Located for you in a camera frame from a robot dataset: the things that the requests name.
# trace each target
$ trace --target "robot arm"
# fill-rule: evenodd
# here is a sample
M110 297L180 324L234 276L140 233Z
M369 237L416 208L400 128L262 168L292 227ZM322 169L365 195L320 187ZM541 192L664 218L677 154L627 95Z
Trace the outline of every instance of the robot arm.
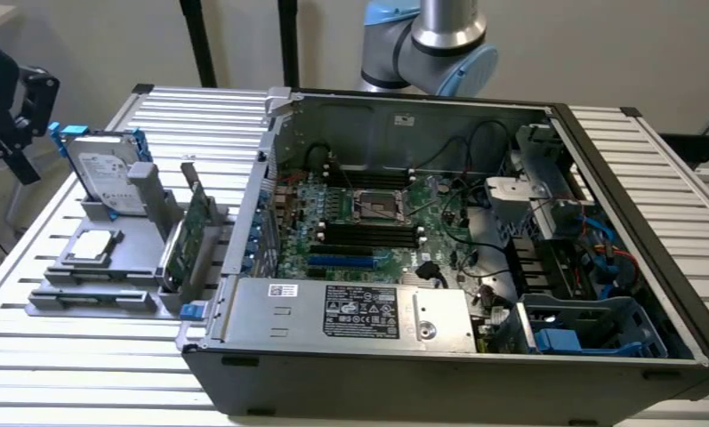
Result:
M17 82L26 91L22 109L13 117ZM39 180L22 150L33 143L34 136L46 133L58 91L59 80L45 69L18 66L0 50L0 159L23 184Z
M370 1L361 90L476 96L497 67L485 35L477 0Z

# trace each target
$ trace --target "power supply label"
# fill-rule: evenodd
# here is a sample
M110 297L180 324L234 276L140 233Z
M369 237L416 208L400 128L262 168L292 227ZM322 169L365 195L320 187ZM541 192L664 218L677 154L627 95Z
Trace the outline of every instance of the power supply label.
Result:
M398 307L393 287L326 286L322 332L341 338L398 340Z

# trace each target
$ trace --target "blue plastic tab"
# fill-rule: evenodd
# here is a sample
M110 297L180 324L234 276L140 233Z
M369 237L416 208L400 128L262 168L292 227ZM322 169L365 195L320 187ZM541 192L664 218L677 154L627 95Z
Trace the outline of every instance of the blue plastic tab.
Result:
M420 0L378 0L368 3L365 25L378 25L413 18L421 12Z
M61 128L59 122L51 123L49 126L49 136L50 136L50 139L54 141L54 144L57 144L57 148L59 149L61 156L66 157L69 155L67 147L65 146L65 142L61 140L59 128Z
M154 158L152 157L152 151L149 150L149 140L146 139L146 133L141 128L133 130L133 137L136 138L136 143L138 144L138 158L145 162L153 162Z
M581 343L575 330L543 329L533 337L541 353L581 354Z
M86 125L69 125L63 128L61 134L69 136L83 136L90 130L91 128Z
M180 319L201 322L204 320L204 305L185 304L180 309Z
M583 349L572 329L543 329L533 334L536 346L544 354L583 354L587 356L641 356L641 342L628 342L617 349Z

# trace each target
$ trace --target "blue latch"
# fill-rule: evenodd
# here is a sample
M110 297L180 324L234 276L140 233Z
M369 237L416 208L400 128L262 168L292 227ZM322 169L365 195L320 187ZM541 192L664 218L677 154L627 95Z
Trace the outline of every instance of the blue latch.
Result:
M201 322L204 320L204 305L185 304L180 309L180 319Z
M533 334L539 351L544 354L583 354L585 356L641 356L644 345L629 342L617 349L584 349L572 329L543 329Z
M86 125L69 125L61 131L61 134L69 136L83 136L90 130L91 128Z

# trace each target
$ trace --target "blue cable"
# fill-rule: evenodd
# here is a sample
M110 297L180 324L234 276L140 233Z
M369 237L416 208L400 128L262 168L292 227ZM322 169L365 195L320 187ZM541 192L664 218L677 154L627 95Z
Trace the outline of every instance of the blue cable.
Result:
M608 237L608 243L612 243L616 240L616 231L603 225L600 221L593 218L589 218L588 216L585 218L584 215L576 216L576 219L603 231L605 233L605 236Z

